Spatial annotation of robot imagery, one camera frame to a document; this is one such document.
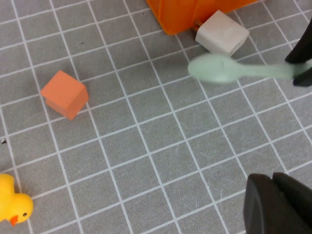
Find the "orange container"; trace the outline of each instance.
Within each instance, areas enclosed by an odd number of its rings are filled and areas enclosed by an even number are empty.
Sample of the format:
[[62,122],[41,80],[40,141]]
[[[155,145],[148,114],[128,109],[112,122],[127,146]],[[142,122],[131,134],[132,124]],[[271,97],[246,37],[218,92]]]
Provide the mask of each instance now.
[[205,22],[217,10],[228,13],[257,0],[147,0],[163,30],[170,35]]

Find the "black object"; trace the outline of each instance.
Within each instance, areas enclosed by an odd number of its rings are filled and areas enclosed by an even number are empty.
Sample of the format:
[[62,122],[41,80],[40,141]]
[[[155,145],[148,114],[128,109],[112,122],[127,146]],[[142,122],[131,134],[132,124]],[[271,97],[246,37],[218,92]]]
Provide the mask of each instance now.
[[[294,49],[287,55],[285,61],[288,63],[304,63],[312,59],[312,20],[305,33]],[[312,85],[312,68],[293,78],[295,86],[308,87]]]
[[312,234],[312,190],[284,173],[248,176],[246,234]]

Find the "white cube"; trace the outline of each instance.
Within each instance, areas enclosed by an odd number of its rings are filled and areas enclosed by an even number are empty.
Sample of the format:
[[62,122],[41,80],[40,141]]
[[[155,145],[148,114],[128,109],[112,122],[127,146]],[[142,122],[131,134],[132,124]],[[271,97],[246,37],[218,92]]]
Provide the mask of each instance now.
[[245,42],[249,31],[221,11],[203,23],[195,40],[211,53],[231,56]]

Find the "orange cube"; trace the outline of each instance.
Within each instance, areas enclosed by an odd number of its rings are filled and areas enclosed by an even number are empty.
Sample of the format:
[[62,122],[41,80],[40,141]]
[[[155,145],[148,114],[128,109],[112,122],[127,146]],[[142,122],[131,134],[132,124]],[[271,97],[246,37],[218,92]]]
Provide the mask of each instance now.
[[63,71],[58,71],[40,93],[48,106],[70,120],[89,100],[86,86]]

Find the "grid square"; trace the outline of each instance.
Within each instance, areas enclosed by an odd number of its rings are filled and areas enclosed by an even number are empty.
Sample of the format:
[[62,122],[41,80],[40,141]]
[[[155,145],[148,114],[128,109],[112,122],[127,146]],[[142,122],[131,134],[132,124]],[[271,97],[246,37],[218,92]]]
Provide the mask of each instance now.
[[204,87],[207,97],[209,98],[212,98],[214,96],[217,96],[217,95],[239,88],[236,81],[228,83],[228,84],[222,84],[222,85],[202,83],[202,86]]
[[144,157],[113,170],[122,199],[159,185],[151,161]]
[[300,120],[303,127],[307,127],[312,124],[312,116],[307,108],[310,105],[311,101],[312,96],[309,95],[291,102],[291,106],[295,111],[296,115],[298,116],[298,119]]
[[299,9],[293,1],[267,0],[265,2],[275,20],[299,13]]
[[153,89],[129,98],[137,121],[142,122],[171,111],[161,88]]
[[188,48],[194,45],[198,45],[197,41],[195,41],[196,32],[193,29],[189,29],[184,32],[181,32],[177,36],[183,48]]
[[295,0],[302,11],[307,11],[312,9],[312,4],[310,0]]
[[20,20],[26,40],[43,37],[59,32],[57,21],[53,12],[28,17]]
[[303,132],[279,140],[274,146],[288,170],[312,160],[312,146]]
[[22,191],[36,196],[65,184],[58,156],[52,156],[17,169]]
[[66,188],[35,199],[34,206],[30,217],[34,233],[42,233],[75,220],[73,205]]
[[240,233],[245,229],[243,217],[244,197],[245,193],[217,204],[229,233]]
[[186,143],[160,151],[152,157],[162,183],[196,171],[196,165]]
[[234,59],[240,59],[242,57],[251,55],[256,53],[257,51],[255,50],[255,47],[252,43],[252,41],[250,40],[250,38],[248,37],[244,44],[233,54],[233,58]]
[[120,83],[115,73],[84,82],[90,100],[90,107],[97,106],[123,97]]
[[285,39],[278,27],[270,23],[250,30],[250,36],[254,40],[259,51],[285,43]]
[[22,42],[22,38],[16,21],[0,25],[0,48],[19,42]]
[[177,217],[211,203],[206,186],[197,173],[165,187]]
[[55,8],[59,8],[59,7],[62,7],[62,6],[78,3],[78,2],[81,2],[81,1],[83,1],[83,0],[52,0],[52,3],[53,3]]
[[236,12],[246,28],[272,21],[268,11],[261,2],[239,8]]
[[210,106],[206,102],[179,111],[176,116],[187,138],[219,126]]
[[3,124],[2,124],[2,119],[0,118],[0,136],[4,136],[5,133],[4,133],[4,129],[3,129]]
[[16,165],[56,152],[48,125],[10,137]]
[[261,55],[267,64],[284,63],[286,56],[290,53],[289,45],[284,45],[266,52]]
[[227,126],[224,130],[237,154],[268,142],[255,117]]
[[273,79],[244,88],[247,98],[256,112],[285,102]]
[[52,232],[52,234],[64,234],[64,233],[80,234],[78,224],[74,223],[74,224],[68,225],[64,228],[61,228],[61,229],[58,229],[58,230]]
[[208,53],[209,51],[205,49],[203,46],[196,46],[190,49],[185,50],[187,56],[189,57],[190,60],[194,59],[197,56],[200,56],[202,54]]
[[306,132],[309,135],[309,137],[312,138],[312,128],[308,128]]
[[64,36],[71,55],[96,49],[104,45],[98,28],[95,25],[69,31],[64,33]]
[[38,90],[31,70],[15,73],[0,79],[1,104],[37,93]]
[[311,18],[312,18],[312,11],[306,12],[305,16],[308,18],[308,20],[311,20]]
[[90,4],[97,21],[127,14],[127,9],[122,0],[94,0]]
[[140,11],[148,8],[145,0],[126,0],[125,1],[130,12]]
[[282,29],[288,41],[300,39],[308,27],[308,22],[303,15],[283,19],[277,24]]
[[61,153],[61,157],[69,182],[107,169],[103,151],[98,141]]
[[102,142],[111,166],[146,154],[137,127],[103,138]]
[[164,88],[175,110],[206,99],[198,81],[193,78],[168,84]]
[[0,50],[0,75],[29,67],[29,61],[24,45],[17,45]]
[[47,121],[39,97],[4,106],[2,111],[9,134]]
[[119,76],[128,95],[159,85],[149,62],[119,71]]
[[168,224],[165,227],[159,228],[153,232],[151,232],[151,234],[178,234],[178,230],[176,228],[175,223],[172,224]]
[[226,14],[228,17],[230,17],[232,20],[234,20],[236,23],[238,23],[239,25],[241,25],[240,21],[237,18],[237,15],[235,14],[234,11],[231,11],[229,13]]
[[117,193],[109,172],[96,175],[71,186],[79,216],[118,202]]
[[60,150],[97,137],[88,112],[78,114],[75,121],[62,119],[52,123]]
[[56,14],[62,30],[76,28],[94,22],[87,3],[56,10]]
[[296,87],[293,88],[293,81],[286,79],[279,79],[277,81],[287,99],[297,98],[301,95],[308,94],[312,91],[312,87]]
[[221,130],[192,139],[190,145],[200,168],[233,156]]
[[195,214],[189,215],[178,221],[182,233],[198,234],[207,233],[223,234],[224,228],[214,207],[208,207]]
[[13,167],[12,159],[9,151],[8,144],[0,144],[0,171],[7,170]]
[[181,49],[176,37],[169,36],[165,34],[165,32],[154,33],[142,37],[142,40],[152,59]]
[[68,58],[61,61],[52,62],[35,68],[38,84],[40,89],[52,79],[52,77],[59,71],[63,71],[71,77],[76,78],[73,66]]
[[312,164],[309,164],[290,172],[290,176],[312,189],[311,170]]
[[161,30],[161,26],[151,10],[135,13],[132,18],[140,35]]
[[60,35],[28,42],[27,46],[34,65],[67,56],[66,48]]
[[159,58],[153,64],[163,84],[189,75],[189,63],[182,52]]
[[258,173],[272,176],[274,172],[284,172],[271,145],[244,154],[239,160],[248,175]]
[[143,62],[148,59],[140,39],[133,39],[113,45],[108,49],[117,69]]
[[231,159],[203,171],[215,200],[234,194],[246,187],[246,178],[236,159]]
[[92,115],[100,136],[135,124],[126,100],[96,108]]
[[2,0],[0,8],[0,22],[15,19],[15,13],[10,0]]
[[271,140],[300,129],[300,125],[288,105],[261,113],[259,119]]
[[113,71],[105,48],[73,57],[80,80],[96,77]]
[[211,100],[221,124],[252,115],[253,112],[241,90]]
[[106,44],[137,37],[136,29],[130,16],[112,19],[99,24]]
[[127,221],[119,205],[86,218],[81,221],[81,224],[85,234],[130,233]]
[[142,233],[172,219],[161,189],[124,203],[134,233]]
[[173,115],[144,123],[141,125],[141,130],[150,151],[155,151],[183,140]]
[[[243,63],[243,64],[264,64],[264,62],[262,61],[262,59],[259,55],[253,55],[251,57],[242,59],[239,62]],[[251,83],[253,83],[259,79],[263,79],[263,77],[241,77],[239,79],[239,83],[241,85],[247,85],[247,84],[251,84]]]
[[18,16],[27,16],[51,9],[49,0],[14,0]]
[[29,234],[27,222],[16,225],[16,228],[12,228],[10,222],[2,222],[1,231],[5,234]]

